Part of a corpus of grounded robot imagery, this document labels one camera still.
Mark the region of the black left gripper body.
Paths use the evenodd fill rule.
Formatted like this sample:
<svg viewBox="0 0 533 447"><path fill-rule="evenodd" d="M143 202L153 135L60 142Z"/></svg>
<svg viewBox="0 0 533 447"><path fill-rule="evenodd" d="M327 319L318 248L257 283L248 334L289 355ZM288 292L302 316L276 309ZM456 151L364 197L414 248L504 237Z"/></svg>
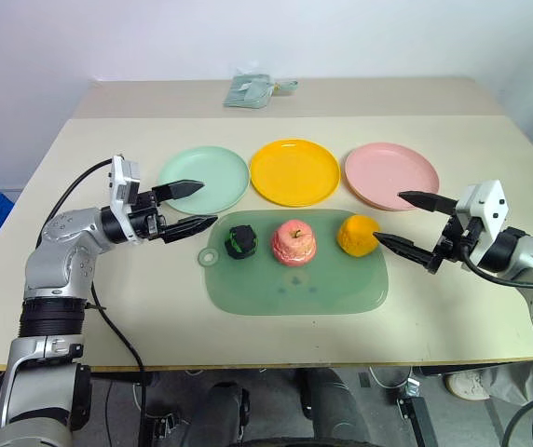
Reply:
<svg viewBox="0 0 533 447"><path fill-rule="evenodd" d="M130 207L130 224L141 239L160 238L166 242L167 223L159 213L160 203L169 198L167 186L155 186L150 191L139 193Z"/></svg>

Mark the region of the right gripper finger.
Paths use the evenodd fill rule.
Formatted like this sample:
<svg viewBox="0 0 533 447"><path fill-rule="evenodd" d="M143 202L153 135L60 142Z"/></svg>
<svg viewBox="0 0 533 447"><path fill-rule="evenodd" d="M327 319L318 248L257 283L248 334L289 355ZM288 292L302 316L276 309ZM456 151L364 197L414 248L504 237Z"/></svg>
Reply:
<svg viewBox="0 0 533 447"><path fill-rule="evenodd" d="M374 232L377 241L393 253L422 266L428 266L433 253L417 247L413 241L392 234Z"/></svg>
<svg viewBox="0 0 533 447"><path fill-rule="evenodd" d="M453 215L458 203L454 199L422 191L402 191L397 196L416 208L445 215Z"/></svg>

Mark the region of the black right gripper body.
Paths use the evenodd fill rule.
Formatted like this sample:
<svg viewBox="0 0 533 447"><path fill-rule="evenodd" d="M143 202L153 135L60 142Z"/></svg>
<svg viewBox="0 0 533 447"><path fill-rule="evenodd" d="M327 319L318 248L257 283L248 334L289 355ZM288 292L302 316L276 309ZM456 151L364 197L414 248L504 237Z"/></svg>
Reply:
<svg viewBox="0 0 533 447"><path fill-rule="evenodd" d="M471 254L481 233L482 220L479 217L471 218L463 227L457 215L453 214L432 251L431 260L426 265L427 271L436 273L444 260L462 262L462 248Z"/></svg>

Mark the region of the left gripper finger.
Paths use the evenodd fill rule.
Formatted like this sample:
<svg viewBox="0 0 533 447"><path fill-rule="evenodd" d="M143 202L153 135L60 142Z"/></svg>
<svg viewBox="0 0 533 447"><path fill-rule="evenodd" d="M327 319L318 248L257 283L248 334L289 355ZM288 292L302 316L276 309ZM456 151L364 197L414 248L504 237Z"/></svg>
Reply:
<svg viewBox="0 0 533 447"><path fill-rule="evenodd" d="M166 244L192 237L210 228L217 219L217 215L190 216L162 227L160 237Z"/></svg>
<svg viewBox="0 0 533 447"><path fill-rule="evenodd" d="M164 202L192 196L203 187L204 182L186 179L154 186L151 191L157 202Z"/></svg>

